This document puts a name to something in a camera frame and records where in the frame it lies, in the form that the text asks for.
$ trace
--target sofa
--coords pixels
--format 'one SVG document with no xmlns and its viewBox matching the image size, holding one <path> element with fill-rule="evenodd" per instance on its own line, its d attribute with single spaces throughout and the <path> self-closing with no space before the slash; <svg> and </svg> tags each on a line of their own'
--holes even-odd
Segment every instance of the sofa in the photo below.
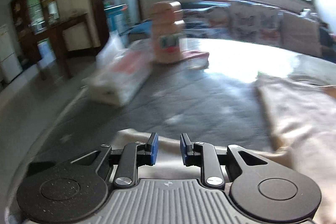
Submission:
<svg viewBox="0 0 336 224">
<path fill-rule="evenodd" d="M 181 7 L 187 37 L 235 39 L 323 57 L 326 34 L 322 35 L 319 23 L 279 7 L 243 0 L 182 3 Z M 150 35 L 150 20 L 128 32 L 130 42 Z"/>
</svg>

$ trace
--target silver screw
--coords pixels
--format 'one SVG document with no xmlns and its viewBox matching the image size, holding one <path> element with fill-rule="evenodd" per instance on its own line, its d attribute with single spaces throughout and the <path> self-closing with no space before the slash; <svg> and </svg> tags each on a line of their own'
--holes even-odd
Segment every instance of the silver screw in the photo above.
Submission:
<svg viewBox="0 0 336 224">
<path fill-rule="evenodd" d="M 127 177 L 120 177 L 120 178 L 115 179 L 115 183 L 119 185 L 129 185 L 132 183 L 132 180 Z"/>
<path fill-rule="evenodd" d="M 210 185 L 220 185 L 223 183 L 223 180 L 219 177 L 209 177 L 207 178 L 207 183 Z"/>
</svg>

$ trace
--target white cabinet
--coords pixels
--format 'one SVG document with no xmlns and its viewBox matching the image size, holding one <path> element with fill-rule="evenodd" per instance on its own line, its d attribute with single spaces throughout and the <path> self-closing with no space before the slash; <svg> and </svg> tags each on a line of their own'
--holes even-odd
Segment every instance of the white cabinet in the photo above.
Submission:
<svg viewBox="0 0 336 224">
<path fill-rule="evenodd" d="M 7 83 L 22 72 L 6 25 L 0 27 L 0 67 Z"/>
</svg>

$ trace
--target wooden furniture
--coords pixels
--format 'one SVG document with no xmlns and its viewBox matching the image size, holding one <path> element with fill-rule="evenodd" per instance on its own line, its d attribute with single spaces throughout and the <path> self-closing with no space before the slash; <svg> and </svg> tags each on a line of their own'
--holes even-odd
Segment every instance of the wooden furniture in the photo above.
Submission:
<svg viewBox="0 0 336 224">
<path fill-rule="evenodd" d="M 65 39 L 63 37 L 63 31 L 80 23 L 84 23 L 86 27 L 92 49 L 92 55 L 95 55 L 93 38 L 87 22 L 87 13 L 78 15 L 73 18 L 69 18 L 68 20 L 52 25 L 48 29 L 37 34 L 28 31 L 26 35 L 19 38 L 23 53 L 32 63 L 38 64 L 38 61 L 40 61 L 42 57 L 38 50 L 37 44 L 39 41 L 49 38 L 51 47 L 57 61 L 63 67 L 66 76 L 68 78 L 71 78 L 72 75 L 67 63 L 68 49 L 65 43 Z"/>
</svg>

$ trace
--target floor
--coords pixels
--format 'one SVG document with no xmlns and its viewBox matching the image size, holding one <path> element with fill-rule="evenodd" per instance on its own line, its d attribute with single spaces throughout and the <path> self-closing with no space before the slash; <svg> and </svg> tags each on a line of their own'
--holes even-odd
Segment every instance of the floor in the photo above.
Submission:
<svg viewBox="0 0 336 224">
<path fill-rule="evenodd" d="M 74 77 L 66 79 L 55 61 L 43 62 L 46 80 L 32 66 L 0 92 L 0 223 L 4 220 L 7 188 L 16 168 L 95 68 L 94 57 L 69 59 Z"/>
</svg>

